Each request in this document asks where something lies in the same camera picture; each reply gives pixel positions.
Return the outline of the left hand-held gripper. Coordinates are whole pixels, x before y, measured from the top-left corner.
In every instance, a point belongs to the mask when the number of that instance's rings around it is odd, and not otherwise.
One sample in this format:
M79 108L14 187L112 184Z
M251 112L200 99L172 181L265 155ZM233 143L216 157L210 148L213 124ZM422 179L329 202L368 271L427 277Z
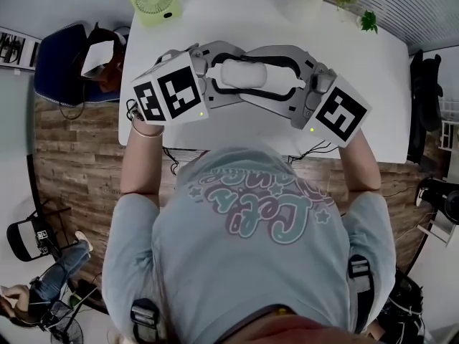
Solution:
M245 50L225 41L206 44L209 65L236 60L244 54ZM133 98L145 122L190 123L207 119L207 107L215 109L243 102L233 88L220 88L216 80L207 80L205 104L191 55L174 50L168 55L168 59L162 59L131 81Z

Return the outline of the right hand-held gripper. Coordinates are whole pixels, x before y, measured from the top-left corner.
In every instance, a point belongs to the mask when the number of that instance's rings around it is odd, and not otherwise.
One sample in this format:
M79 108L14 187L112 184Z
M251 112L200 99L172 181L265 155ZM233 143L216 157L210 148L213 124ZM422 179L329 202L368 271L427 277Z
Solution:
M333 69L293 45L264 46L247 52L248 62L294 71L303 87L286 95L258 89L243 90L243 100L290 119L299 130L345 148L371 111L369 103Z

